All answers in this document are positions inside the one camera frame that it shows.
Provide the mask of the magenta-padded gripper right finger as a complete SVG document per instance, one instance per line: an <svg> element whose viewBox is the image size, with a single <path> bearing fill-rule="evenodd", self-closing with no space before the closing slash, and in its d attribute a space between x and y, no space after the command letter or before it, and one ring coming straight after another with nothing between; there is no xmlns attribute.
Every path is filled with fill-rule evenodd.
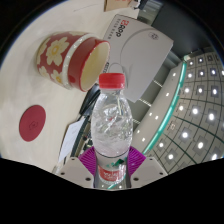
<svg viewBox="0 0 224 224"><path fill-rule="evenodd" d="M167 176L167 172L154 157L146 157L134 147L129 149L127 172L131 188L140 188Z"/></svg>

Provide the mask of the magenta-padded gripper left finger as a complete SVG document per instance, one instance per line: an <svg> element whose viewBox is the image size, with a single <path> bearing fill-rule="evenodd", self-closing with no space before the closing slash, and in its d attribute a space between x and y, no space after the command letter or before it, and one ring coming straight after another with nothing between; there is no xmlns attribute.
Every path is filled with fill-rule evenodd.
<svg viewBox="0 0 224 224"><path fill-rule="evenodd" d="M57 167L53 173L81 187L93 188L96 171L96 155L94 148L91 147L79 157L70 157L63 166Z"/></svg>

